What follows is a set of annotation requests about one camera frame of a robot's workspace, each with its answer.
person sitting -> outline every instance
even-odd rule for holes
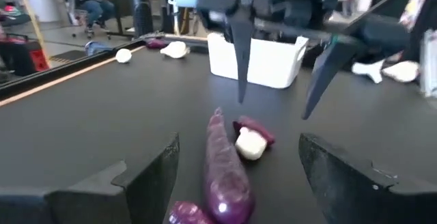
[[[88,34],[93,33],[94,23],[100,28],[108,31],[105,22],[114,17],[114,5],[108,0],[81,0],[81,8],[88,12],[87,29]]]

jeans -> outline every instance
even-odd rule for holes
[[[88,12],[88,26],[92,26],[97,20],[105,22],[106,20],[113,18],[115,15],[114,4],[107,0],[101,2],[94,0],[85,1],[83,2],[81,9]]]
[[[354,12],[354,0],[343,1],[343,16],[351,17]]]

purple vegetable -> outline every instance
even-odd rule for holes
[[[167,46],[167,43],[159,39],[151,39],[145,41],[145,47],[149,49],[162,49]]]
[[[208,124],[205,191],[210,212],[222,224],[246,223],[255,207],[249,179],[227,138],[220,108]]]
[[[187,201],[175,203],[169,221],[170,224],[214,224],[199,207]]]

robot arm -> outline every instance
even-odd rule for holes
[[[405,27],[370,13],[346,25],[347,33],[333,31],[326,19],[333,13],[337,1],[173,0],[178,6],[196,8],[206,29],[222,31],[227,40],[234,43],[239,102],[243,101],[246,91],[251,38],[281,33],[290,38],[304,36],[321,42],[325,50],[315,61],[303,119],[310,116],[345,63],[363,58],[369,51],[376,51],[379,58],[386,57],[402,51],[408,43]]]

purple onion piece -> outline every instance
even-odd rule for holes
[[[172,207],[170,224],[214,224],[197,205],[188,201],[177,201]]]
[[[165,48],[166,46],[167,46],[167,43],[165,43],[159,39],[151,39],[151,40],[145,41],[145,47],[147,47],[149,49],[158,49],[159,50],[159,49]]]

